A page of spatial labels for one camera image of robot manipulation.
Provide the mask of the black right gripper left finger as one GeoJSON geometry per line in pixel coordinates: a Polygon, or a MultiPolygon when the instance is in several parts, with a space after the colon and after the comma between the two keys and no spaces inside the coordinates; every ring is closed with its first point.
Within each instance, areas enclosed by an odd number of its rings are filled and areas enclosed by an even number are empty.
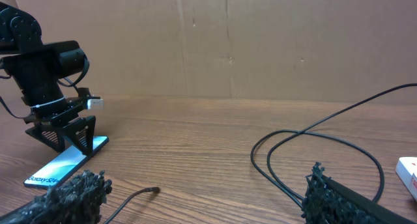
{"type": "Polygon", "coordinates": [[[49,188],[31,202],[1,216],[1,224],[90,223],[101,220],[100,206],[112,191],[104,172],[85,170],[59,187],[49,188]]]}

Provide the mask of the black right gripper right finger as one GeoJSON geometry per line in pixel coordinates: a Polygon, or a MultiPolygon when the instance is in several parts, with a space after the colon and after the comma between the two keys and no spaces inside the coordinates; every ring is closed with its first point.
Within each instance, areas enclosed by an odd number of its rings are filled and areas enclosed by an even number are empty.
{"type": "Polygon", "coordinates": [[[317,162],[306,177],[308,187],[302,201],[306,223],[415,224],[323,174],[317,162]]]}

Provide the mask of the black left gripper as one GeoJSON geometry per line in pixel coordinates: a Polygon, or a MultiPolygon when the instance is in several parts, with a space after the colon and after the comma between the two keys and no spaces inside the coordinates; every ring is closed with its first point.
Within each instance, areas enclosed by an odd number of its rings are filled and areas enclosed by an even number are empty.
{"type": "Polygon", "coordinates": [[[67,98],[65,95],[52,98],[52,101],[30,105],[31,112],[23,118],[26,124],[34,123],[32,128],[26,130],[26,134],[44,143],[56,152],[65,150],[65,140],[73,144],[83,155],[93,153],[93,136],[96,123],[95,116],[78,118],[78,113],[87,109],[87,100],[101,98],[94,96],[86,87],[76,88],[77,96],[67,98]],[[62,135],[57,128],[45,123],[62,126],[62,135]]]}

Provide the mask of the Samsung Galaxy smartphone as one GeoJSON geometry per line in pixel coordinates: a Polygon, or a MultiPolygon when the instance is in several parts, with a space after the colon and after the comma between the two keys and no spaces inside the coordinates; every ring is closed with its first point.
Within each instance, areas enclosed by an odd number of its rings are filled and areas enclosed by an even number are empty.
{"type": "Polygon", "coordinates": [[[108,142],[108,136],[94,136],[93,153],[90,156],[82,154],[75,146],[68,147],[55,159],[26,179],[23,185],[27,188],[38,189],[60,186],[108,142]]]}

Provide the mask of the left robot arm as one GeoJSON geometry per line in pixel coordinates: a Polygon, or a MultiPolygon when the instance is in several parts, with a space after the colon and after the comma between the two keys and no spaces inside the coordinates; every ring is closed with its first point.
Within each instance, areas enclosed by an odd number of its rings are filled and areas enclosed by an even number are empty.
{"type": "Polygon", "coordinates": [[[71,143],[82,154],[93,153],[94,116],[80,117],[95,97],[88,88],[76,88],[90,64],[75,40],[45,44],[42,29],[32,15],[1,3],[1,69],[14,79],[30,109],[23,121],[33,127],[26,134],[56,152],[71,143]],[[76,88],[67,98],[61,87],[76,88]]]}

